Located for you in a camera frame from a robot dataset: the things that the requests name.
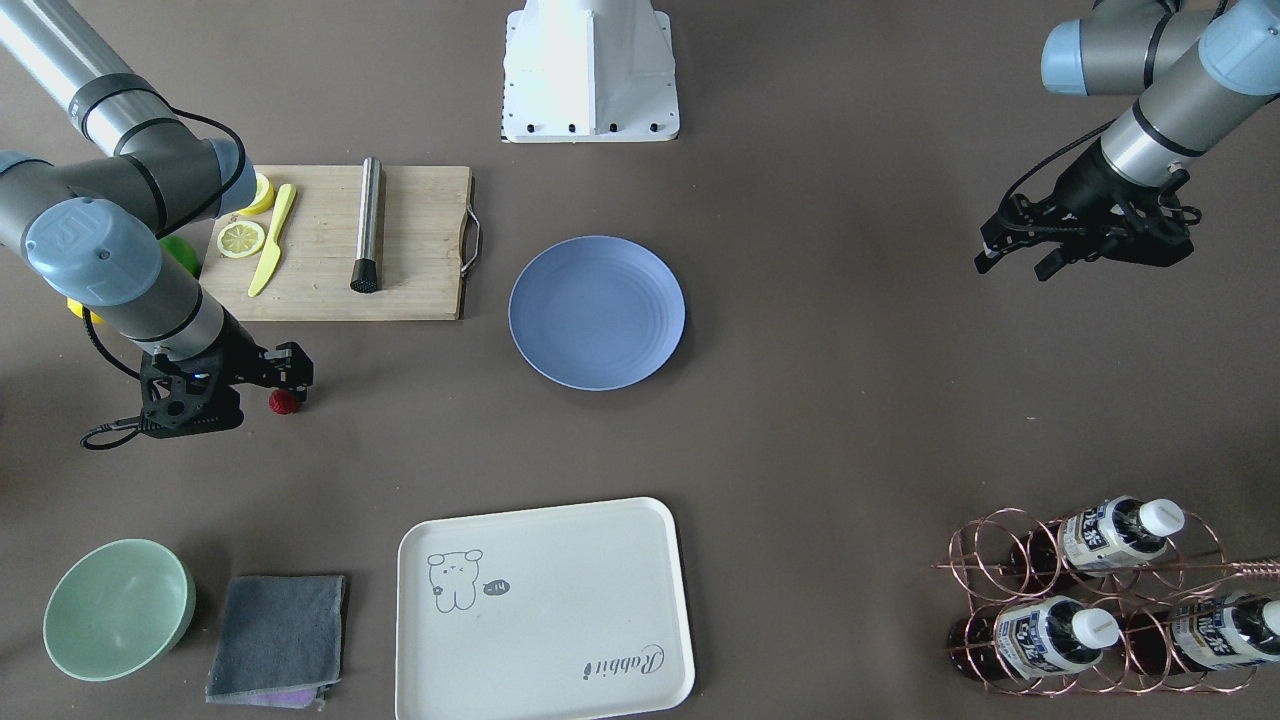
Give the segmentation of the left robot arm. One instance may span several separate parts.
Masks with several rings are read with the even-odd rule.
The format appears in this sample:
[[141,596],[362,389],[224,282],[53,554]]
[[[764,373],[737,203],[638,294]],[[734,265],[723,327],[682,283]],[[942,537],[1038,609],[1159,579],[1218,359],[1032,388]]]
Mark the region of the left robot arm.
[[1005,193],[980,229],[975,269],[1038,243],[1051,245],[1036,264],[1041,281],[1074,263],[1171,266],[1188,258],[1201,213],[1178,192],[1198,158],[1277,97],[1277,23],[1275,1],[1221,12],[1097,1],[1055,27],[1041,54],[1048,91],[1133,101],[1078,140],[1082,155],[1044,199]]

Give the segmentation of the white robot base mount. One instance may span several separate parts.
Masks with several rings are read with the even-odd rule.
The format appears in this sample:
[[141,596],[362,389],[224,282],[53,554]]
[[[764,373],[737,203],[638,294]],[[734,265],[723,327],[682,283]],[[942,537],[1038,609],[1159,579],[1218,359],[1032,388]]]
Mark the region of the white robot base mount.
[[508,143],[680,135],[671,18],[649,1],[527,1],[506,18],[503,69]]

